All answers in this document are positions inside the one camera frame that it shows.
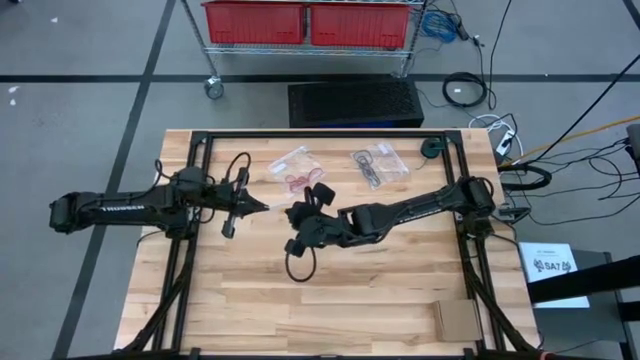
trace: wooden table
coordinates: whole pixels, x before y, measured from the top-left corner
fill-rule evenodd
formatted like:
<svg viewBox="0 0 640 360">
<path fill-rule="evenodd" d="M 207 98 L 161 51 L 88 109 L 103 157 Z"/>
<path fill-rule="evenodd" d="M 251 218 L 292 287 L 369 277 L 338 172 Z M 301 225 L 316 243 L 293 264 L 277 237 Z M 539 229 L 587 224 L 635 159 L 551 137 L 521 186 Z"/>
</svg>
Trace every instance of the wooden table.
<svg viewBox="0 0 640 360">
<path fill-rule="evenodd" d="M 496 188 L 494 200 L 502 203 L 486 131 L 461 132 L 470 173 L 490 179 Z M 189 130 L 167 131 L 160 155 L 166 173 L 185 166 L 190 137 Z M 349 154 L 379 141 L 392 144 L 411 174 L 373 191 Z M 415 138 L 216 139 L 209 174 L 222 178 L 229 162 L 239 152 L 248 151 L 253 157 L 250 194 L 270 205 L 290 204 L 293 200 L 284 197 L 267 166 L 306 145 L 327 171 L 323 182 L 337 192 L 333 205 L 325 208 L 328 214 L 335 214 L 339 208 L 392 203 L 445 185 L 441 159 L 416 170 L 423 164 L 421 142 Z M 200 228 L 183 351 L 200 347 L 203 354 L 459 355 L 465 347 L 475 348 L 473 343 L 439 342 L 435 335 L 432 303 L 466 298 L 450 213 L 398 226 L 377 245 L 319 250 L 318 271 L 303 284 L 291 281 L 284 271 L 283 247 L 295 236 L 284 206 L 239 220 L 233 240 L 220 234 L 225 219 L 217 215 Z M 503 236 L 512 236 L 505 227 L 494 225 Z M 157 234 L 140 244 L 116 348 L 133 339 L 158 305 L 169 243 Z M 537 346 L 538 333 L 517 250 L 494 237 L 487 241 L 487 248 L 500 307 Z M 310 264 L 310 257 L 305 257 L 293 260 L 292 268 L 301 276 Z M 483 306 L 481 315 L 491 347 Z M 169 315 L 167 344 L 173 321 Z"/>
</svg>

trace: black ventilated panel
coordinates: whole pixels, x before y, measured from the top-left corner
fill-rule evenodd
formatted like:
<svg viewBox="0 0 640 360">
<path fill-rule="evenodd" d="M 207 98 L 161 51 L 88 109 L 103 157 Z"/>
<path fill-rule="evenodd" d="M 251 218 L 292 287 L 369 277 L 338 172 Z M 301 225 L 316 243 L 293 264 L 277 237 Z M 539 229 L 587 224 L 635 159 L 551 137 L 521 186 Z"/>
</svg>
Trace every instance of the black ventilated panel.
<svg viewBox="0 0 640 360">
<path fill-rule="evenodd" d="M 413 82 L 387 80 L 289 86 L 291 127 L 341 125 L 420 127 L 422 108 Z"/>
</svg>

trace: concrete floor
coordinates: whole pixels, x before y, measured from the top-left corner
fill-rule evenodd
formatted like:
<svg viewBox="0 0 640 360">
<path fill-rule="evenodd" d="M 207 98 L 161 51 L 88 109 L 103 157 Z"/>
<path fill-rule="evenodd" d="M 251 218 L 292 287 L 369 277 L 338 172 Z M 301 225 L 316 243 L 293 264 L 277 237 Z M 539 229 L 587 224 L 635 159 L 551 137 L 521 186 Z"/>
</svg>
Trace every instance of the concrete floor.
<svg viewBox="0 0 640 360">
<path fill-rule="evenodd" d="M 0 359 L 51 357 L 90 241 L 91 230 L 71 236 L 53 233 L 47 226 L 49 202 L 69 191 L 104 191 L 107 186 L 117 189 L 118 184 L 121 190 L 146 188 L 167 128 L 288 126 L 289 83 L 279 81 L 286 78 L 255 83 L 232 77 L 224 97 L 212 102 L 197 77 L 150 77 L 206 77 L 206 63 L 179 4 L 166 14 L 171 15 L 166 38 L 154 47 L 164 1 L 25 1 L 19 6 L 0 1 L 0 167 L 6 170 L 0 186 L 6 206 L 0 219 L 5 234 L 0 242 Z M 198 2 L 190 1 L 204 29 Z M 457 0 L 468 31 L 487 44 L 485 71 L 506 3 Z M 438 4 L 450 8 L 445 0 Z M 525 150 L 555 139 L 606 87 L 607 75 L 619 72 L 638 53 L 639 25 L 623 0 L 514 1 L 494 61 L 499 76 L 494 84 L 498 107 L 493 112 L 515 114 Z M 159 45 L 159 56 L 149 61 L 150 52 L 160 50 Z M 433 40 L 420 39 L 417 49 L 434 45 Z M 218 61 L 223 75 L 384 74 L 398 65 L 397 60 L 368 58 L 235 55 Z M 475 49 L 457 41 L 440 52 L 421 53 L 413 73 L 478 70 Z M 580 129 L 640 113 L 640 65 L 630 73 Z M 431 102 L 444 104 L 439 81 L 417 85 Z M 14 86 L 20 88 L 9 93 Z M 464 96 L 468 89 L 460 87 Z M 465 127 L 470 119 L 459 110 L 433 108 L 421 100 L 425 127 Z M 487 111 L 482 105 L 471 113 Z M 128 155 L 120 173 L 114 161 L 127 125 L 137 126 L 130 152 L 120 151 L 120 158 Z M 602 147 L 623 136 L 624 127 L 615 128 L 562 145 L 558 151 Z M 623 171 L 632 170 L 626 157 L 613 159 Z M 576 165 L 559 173 L 545 191 L 609 181 Z M 637 186 L 628 182 L 623 193 L 636 192 Z M 598 202 L 598 194 L 533 199 L 533 212 L 538 220 L 554 221 L 610 213 L 625 204 L 624 199 Z M 568 242 L 578 249 L 610 251 L 614 259 L 625 258 L 638 253 L 637 209 L 634 205 L 612 218 L 559 226 L 541 227 L 524 220 L 518 224 L 519 236 L 527 241 Z M 115 227 L 106 231 L 70 356 L 112 349 L 139 232 Z M 624 295 L 640 296 L 633 291 Z M 640 336 L 640 328 L 633 330 Z M 572 345 L 565 339 L 545 342 L 549 350 Z M 620 356 L 615 346 L 604 342 L 575 354 Z"/>
</svg>

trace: cardboard box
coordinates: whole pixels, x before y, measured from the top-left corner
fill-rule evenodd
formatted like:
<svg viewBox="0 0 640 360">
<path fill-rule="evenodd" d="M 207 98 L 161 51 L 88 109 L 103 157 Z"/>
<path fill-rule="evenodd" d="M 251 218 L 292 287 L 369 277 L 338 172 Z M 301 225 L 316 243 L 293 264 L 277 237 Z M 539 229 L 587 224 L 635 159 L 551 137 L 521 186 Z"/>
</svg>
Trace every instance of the cardboard box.
<svg viewBox="0 0 640 360">
<path fill-rule="evenodd" d="M 439 341 L 466 342 L 482 338 L 475 301 L 437 301 L 433 306 Z"/>
</svg>

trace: red plastic bin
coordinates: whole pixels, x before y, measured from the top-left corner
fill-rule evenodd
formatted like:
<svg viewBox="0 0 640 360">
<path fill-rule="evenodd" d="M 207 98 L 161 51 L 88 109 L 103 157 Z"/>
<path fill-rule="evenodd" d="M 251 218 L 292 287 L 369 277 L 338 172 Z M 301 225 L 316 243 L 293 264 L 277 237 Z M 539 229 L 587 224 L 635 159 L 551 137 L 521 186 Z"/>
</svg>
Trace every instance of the red plastic bin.
<svg viewBox="0 0 640 360">
<path fill-rule="evenodd" d="M 402 48 L 409 6 L 365 4 L 311 5 L 311 43 Z"/>
<path fill-rule="evenodd" d="M 213 1 L 202 4 L 214 44 L 301 44 L 302 4 Z"/>
</svg>

